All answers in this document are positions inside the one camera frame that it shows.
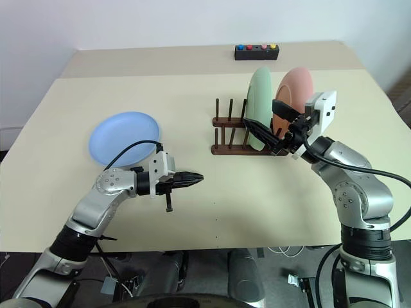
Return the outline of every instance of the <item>beige tabletop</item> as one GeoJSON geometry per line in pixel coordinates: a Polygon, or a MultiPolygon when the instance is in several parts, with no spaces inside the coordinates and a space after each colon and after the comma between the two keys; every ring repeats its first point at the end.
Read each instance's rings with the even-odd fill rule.
{"type": "MultiPolygon", "coordinates": [[[[205,180],[173,191],[171,213],[163,196],[124,202],[105,232],[119,239],[103,243],[107,251],[338,243],[332,195],[308,163],[291,156],[210,152],[215,98],[222,115],[233,98],[233,115],[239,115],[252,72],[266,64],[275,89],[294,62],[310,68],[316,92],[337,90],[335,120],[325,135],[359,151],[373,167],[411,178],[409,128],[344,45],[280,44],[277,62],[244,63],[232,61],[231,48],[150,49],[168,55],[158,61],[149,49],[77,53],[0,165],[0,250],[40,252],[53,242],[102,170],[87,149],[92,130],[107,117],[131,110],[158,121],[161,142],[179,171],[201,173],[205,180]],[[334,48],[333,55],[327,48],[334,48]],[[197,63],[190,60],[194,52],[202,65],[189,65],[197,63]],[[215,73],[214,62],[221,64],[215,73]]],[[[407,211],[410,193],[401,183],[381,180],[394,195],[395,222],[407,211]]],[[[405,223],[393,239],[409,238],[410,229],[411,222],[405,223]]]]}

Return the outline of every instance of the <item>dish rack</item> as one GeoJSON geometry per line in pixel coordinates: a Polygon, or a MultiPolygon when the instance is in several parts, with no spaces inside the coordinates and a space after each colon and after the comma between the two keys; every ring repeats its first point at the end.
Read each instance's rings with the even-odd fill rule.
{"type": "MultiPolygon", "coordinates": [[[[241,110],[241,117],[232,117],[232,104],[234,100],[230,99],[230,107],[229,107],[229,116],[228,117],[219,117],[218,110],[219,110],[219,102],[220,100],[216,98],[216,116],[213,118],[213,126],[215,127],[214,130],[214,144],[211,146],[211,153],[213,155],[271,155],[271,151],[264,146],[261,151],[257,151],[253,149],[251,146],[247,144],[249,139],[250,131],[247,129],[245,130],[245,135],[243,138],[242,144],[233,144],[234,135],[236,134],[236,128],[244,128],[245,125],[243,124],[243,118],[245,113],[245,107],[247,105],[247,99],[243,100],[243,108],[241,110]],[[221,143],[218,143],[218,129],[221,130],[221,143]],[[232,128],[230,141],[228,144],[225,143],[225,129],[232,128]]],[[[278,156],[287,155],[287,152],[281,151],[278,156]]]]}

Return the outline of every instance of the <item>white wall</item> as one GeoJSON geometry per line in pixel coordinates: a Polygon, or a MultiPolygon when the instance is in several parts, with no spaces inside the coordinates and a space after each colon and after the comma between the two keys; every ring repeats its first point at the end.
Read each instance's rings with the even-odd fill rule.
{"type": "Polygon", "coordinates": [[[0,126],[22,125],[73,48],[341,40],[384,90],[411,65],[409,0],[0,0],[0,126]]]}

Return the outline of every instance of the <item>blue plate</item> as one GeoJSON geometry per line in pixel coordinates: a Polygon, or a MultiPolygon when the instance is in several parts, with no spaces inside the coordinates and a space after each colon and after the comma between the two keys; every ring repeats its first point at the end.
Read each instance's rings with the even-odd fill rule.
{"type": "MultiPolygon", "coordinates": [[[[108,165],[127,146],[140,140],[160,140],[160,128],[155,119],[141,112],[123,112],[101,122],[89,140],[91,157],[108,165]]],[[[113,167],[135,164],[151,154],[155,144],[139,144],[129,149],[113,167]]]]}

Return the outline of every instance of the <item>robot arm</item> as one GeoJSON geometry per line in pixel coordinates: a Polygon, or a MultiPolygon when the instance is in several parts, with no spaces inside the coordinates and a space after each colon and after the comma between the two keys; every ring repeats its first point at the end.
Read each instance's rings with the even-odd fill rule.
{"type": "MultiPolygon", "coordinates": [[[[87,256],[114,217],[119,205],[137,195],[165,194],[171,211],[171,190],[188,187],[203,180],[190,172],[176,172],[174,158],[158,151],[149,162],[149,171],[141,167],[130,171],[104,170],[91,191],[78,203],[54,243],[46,248],[13,298],[29,298],[33,307],[56,307],[78,287],[73,279],[87,262],[87,256]]],[[[13,307],[0,304],[0,307],[13,307]]]]}
{"type": "Polygon", "coordinates": [[[244,123],[274,155],[286,150],[293,158],[302,157],[312,164],[312,170],[331,189],[341,223],[340,256],[344,266],[344,272],[336,275],[336,307],[399,307],[396,261],[390,241],[393,201],[389,188],[370,173],[342,169],[310,154],[314,151],[328,160],[371,168],[358,152],[321,136],[333,119],[335,103],[335,92],[315,94],[307,102],[305,114],[300,114],[273,100],[273,113],[291,123],[284,139],[259,122],[244,119],[244,123]]]}

